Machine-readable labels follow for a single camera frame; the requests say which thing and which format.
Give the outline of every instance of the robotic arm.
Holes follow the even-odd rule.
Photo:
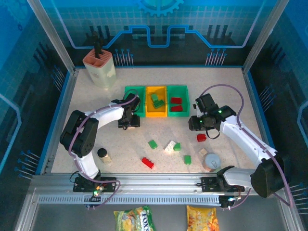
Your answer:
[[[85,123],[83,130],[78,134],[72,151],[77,155],[76,159],[82,172],[89,178],[94,179],[96,176],[100,175],[92,155],[92,148],[94,147],[97,130],[115,120],[118,121],[118,127],[124,130],[128,127],[140,127],[140,117],[133,115],[133,112],[140,103],[139,97],[136,97],[136,99],[129,104],[122,105],[132,100],[134,96],[134,94],[130,93],[125,100],[111,101],[109,104],[110,107],[91,116]],[[78,110],[72,112],[60,137],[60,143],[64,145],[66,150],[68,150],[79,125],[91,113],[92,112],[83,113]]]
[[[196,99],[194,108],[197,109],[197,116],[190,118],[190,130],[205,130],[207,133],[208,130],[216,129],[218,135],[214,139],[222,132],[248,155],[257,168],[254,170],[226,167],[218,172],[218,177],[222,178],[225,184],[254,188],[264,198],[284,187],[282,177],[268,152],[278,161],[285,174],[289,171],[285,165],[286,158],[276,155],[277,151],[252,133],[230,107],[219,108],[211,95],[206,94]]]

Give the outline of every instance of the green tray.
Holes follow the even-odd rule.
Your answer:
[[[171,107],[178,104],[171,103],[171,98],[182,98],[182,112],[172,112]],[[186,85],[169,85],[167,86],[167,104],[168,104],[168,116],[187,117],[189,116],[190,103],[188,97],[188,88]]]
[[[136,89],[137,92],[138,92],[138,96],[140,98],[140,107],[134,114],[136,114],[140,117],[145,117],[145,91],[146,91],[146,87],[145,86],[126,86],[125,92],[127,92],[130,89]]]

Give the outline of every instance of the snack bag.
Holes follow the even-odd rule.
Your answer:
[[[149,206],[132,210],[114,211],[116,231],[156,231]]]
[[[187,231],[219,231],[215,208],[187,207]]]

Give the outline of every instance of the white lego brick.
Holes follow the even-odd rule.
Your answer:
[[[176,145],[177,143],[174,142],[174,141],[170,141],[170,143],[167,145],[167,147],[165,148],[165,153],[167,154],[172,154],[174,153],[174,146]]]
[[[205,156],[205,155],[207,154],[207,150],[205,150],[205,149],[203,148],[203,149],[201,149],[201,150],[199,151],[199,154],[200,154],[201,156]]]

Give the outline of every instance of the jar lid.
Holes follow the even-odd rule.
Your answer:
[[[220,157],[215,153],[209,153],[205,156],[205,164],[210,169],[217,169],[220,167]]]

